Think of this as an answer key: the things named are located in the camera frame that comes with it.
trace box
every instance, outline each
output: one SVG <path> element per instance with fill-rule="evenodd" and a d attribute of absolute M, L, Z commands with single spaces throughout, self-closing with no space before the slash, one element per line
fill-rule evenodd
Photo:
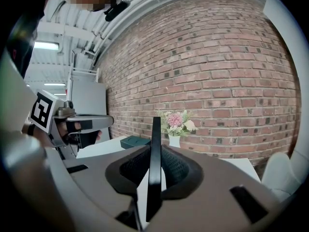
<path fill-rule="evenodd" d="M 130 149 L 141 145 L 150 145 L 151 140 L 136 136 L 129 136 L 125 139 L 120 140 L 120 145 L 123 149 Z"/>

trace ceiling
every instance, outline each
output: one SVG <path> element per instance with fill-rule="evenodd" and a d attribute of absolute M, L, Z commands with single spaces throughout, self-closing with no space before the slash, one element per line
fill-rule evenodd
<path fill-rule="evenodd" d="M 33 49 L 25 82 L 34 91 L 45 89 L 51 93 L 65 93 L 66 87 L 46 87 L 44 83 L 66 84 L 70 67 L 94 69 L 122 31 L 171 0 L 126 0 L 130 6 L 110 23 L 105 21 L 103 11 L 84 11 L 75 5 L 63 4 L 63 1 L 49 0 L 38 26 L 37 41 L 58 43 L 59 50 Z"/>

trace person's hand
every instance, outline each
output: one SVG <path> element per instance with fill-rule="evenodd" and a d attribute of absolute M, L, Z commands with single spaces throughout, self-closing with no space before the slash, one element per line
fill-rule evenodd
<path fill-rule="evenodd" d="M 74 125 L 75 125 L 75 129 L 77 129 L 77 130 L 81 129 L 80 123 L 75 122 Z M 66 134 L 68 134 L 68 128 L 67 128 L 66 122 L 62 122 L 62 123 L 58 124 L 57 128 L 58 128 L 58 131 L 59 131 L 59 134 L 60 134 L 61 137 L 64 137 Z M 98 136 L 97 136 L 97 140 L 101 139 L 101 135 L 102 135 L 102 132 L 99 131 Z"/>

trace flower bouquet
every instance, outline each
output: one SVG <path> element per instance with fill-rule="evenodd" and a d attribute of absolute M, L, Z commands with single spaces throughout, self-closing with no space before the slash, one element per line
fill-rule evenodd
<path fill-rule="evenodd" d="M 169 134 L 169 145 L 180 147 L 180 136 L 187 136 L 197 128 L 194 122 L 190 120 L 190 113 L 186 110 L 183 112 L 159 112 L 161 117 L 161 131 Z"/>

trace white vase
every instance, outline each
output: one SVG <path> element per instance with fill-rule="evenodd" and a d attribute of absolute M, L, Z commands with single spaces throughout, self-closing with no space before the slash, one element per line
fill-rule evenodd
<path fill-rule="evenodd" d="M 169 146 L 180 148 L 180 136 L 169 135 Z"/>

